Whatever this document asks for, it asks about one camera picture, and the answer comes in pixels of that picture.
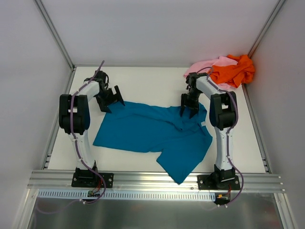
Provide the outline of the teal blue t shirt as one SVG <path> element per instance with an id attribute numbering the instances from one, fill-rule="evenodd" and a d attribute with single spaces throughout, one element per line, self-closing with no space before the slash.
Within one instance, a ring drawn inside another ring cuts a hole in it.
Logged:
<path id="1" fill-rule="evenodd" d="M 175 183 L 181 184 L 201 163 L 213 137 L 203 124 L 207 110 L 190 117 L 187 109 L 125 102 L 110 105 L 97 132 L 94 146 L 132 151 L 159 152 L 157 163 Z"/>

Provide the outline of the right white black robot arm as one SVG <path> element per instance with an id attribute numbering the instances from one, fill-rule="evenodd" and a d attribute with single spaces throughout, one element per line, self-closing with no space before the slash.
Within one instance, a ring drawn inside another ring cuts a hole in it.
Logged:
<path id="1" fill-rule="evenodd" d="M 208 73 L 190 73 L 186 77 L 188 92 L 181 95 L 180 115 L 190 110 L 189 118 L 199 113 L 199 97 L 205 94 L 210 99 L 209 120 L 215 129 L 217 156 L 212 172 L 199 187 L 203 189 L 240 190 L 241 183 L 233 165 L 233 129 L 238 122 L 235 92 L 219 88 Z"/>

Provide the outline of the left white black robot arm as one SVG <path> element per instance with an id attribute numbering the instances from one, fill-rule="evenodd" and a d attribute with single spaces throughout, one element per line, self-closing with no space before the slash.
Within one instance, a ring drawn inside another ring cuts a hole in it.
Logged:
<path id="1" fill-rule="evenodd" d="M 62 94 L 59 100 L 59 126 L 68 134 L 74 149 L 77 165 L 72 178 L 72 187 L 93 189 L 112 187 L 109 175 L 98 172 L 88 138 L 91 123 L 89 101 L 94 98 L 101 112 L 111 113 L 109 106 L 124 104 L 120 89 L 109 87 L 107 73 L 96 70 L 93 77 L 86 78 L 82 86 L 72 94 Z"/>

